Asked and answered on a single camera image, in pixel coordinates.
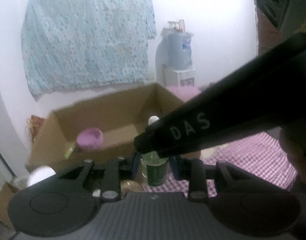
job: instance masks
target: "checkered fabric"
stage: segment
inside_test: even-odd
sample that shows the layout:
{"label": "checkered fabric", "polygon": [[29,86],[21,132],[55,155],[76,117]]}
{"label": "checkered fabric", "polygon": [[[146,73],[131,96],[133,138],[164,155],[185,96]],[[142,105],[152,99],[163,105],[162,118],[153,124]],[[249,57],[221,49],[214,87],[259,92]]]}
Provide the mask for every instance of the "checkered fabric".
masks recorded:
{"label": "checkered fabric", "polygon": [[[282,151],[279,141],[265,132],[229,143],[225,148],[218,148],[207,159],[205,164],[215,165],[217,160],[224,160],[240,167],[281,188],[290,190],[297,172],[288,162],[286,153]],[[215,196],[213,180],[207,180],[209,196]],[[148,192],[184,192],[187,195],[188,182],[176,181],[172,174],[159,187],[143,185]]]}

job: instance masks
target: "white sphere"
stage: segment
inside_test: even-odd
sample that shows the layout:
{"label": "white sphere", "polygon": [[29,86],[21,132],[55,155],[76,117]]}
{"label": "white sphere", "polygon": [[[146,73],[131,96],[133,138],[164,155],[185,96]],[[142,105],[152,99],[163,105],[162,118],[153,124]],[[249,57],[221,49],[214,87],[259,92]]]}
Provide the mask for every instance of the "white sphere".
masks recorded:
{"label": "white sphere", "polygon": [[156,122],[157,120],[160,120],[157,116],[153,115],[149,118],[148,124],[152,124],[154,122]]}
{"label": "white sphere", "polygon": [[41,166],[28,176],[27,186],[30,187],[44,179],[47,179],[51,176],[55,175],[55,171],[49,166]]}

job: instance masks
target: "bolt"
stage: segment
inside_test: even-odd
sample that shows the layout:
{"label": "bolt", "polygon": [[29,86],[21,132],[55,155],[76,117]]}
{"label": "bolt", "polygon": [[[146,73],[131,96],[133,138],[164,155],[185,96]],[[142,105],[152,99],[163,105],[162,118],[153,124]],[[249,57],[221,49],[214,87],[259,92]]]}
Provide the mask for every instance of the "bolt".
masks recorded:
{"label": "bolt", "polygon": [[115,199],[117,198],[118,193],[116,191],[108,190],[103,192],[102,197],[105,199]]}

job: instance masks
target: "bottle label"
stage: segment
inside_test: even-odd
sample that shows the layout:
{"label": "bottle label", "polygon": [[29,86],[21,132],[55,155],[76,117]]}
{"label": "bottle label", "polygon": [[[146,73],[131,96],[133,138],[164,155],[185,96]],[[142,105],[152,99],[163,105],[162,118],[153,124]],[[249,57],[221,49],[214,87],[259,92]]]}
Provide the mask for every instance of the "bottle label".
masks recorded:
{"label": "bottle label", "polygon": [[160,186],[166,181],[167,162],[159,166],[146,165],[146,169],[150,186]]}

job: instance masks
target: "pink ball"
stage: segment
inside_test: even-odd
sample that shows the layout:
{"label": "pink ball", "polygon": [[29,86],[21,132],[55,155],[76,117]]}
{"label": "pink ball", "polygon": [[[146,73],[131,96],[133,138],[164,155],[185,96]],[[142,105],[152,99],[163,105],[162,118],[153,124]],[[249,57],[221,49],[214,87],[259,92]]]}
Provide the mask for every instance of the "pink ball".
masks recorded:
{"label": "pink ball", "polygon": [[79,133],[76,142],[82,151],[95,151],[104,142],[103,133],[99,128],[88,128]]}

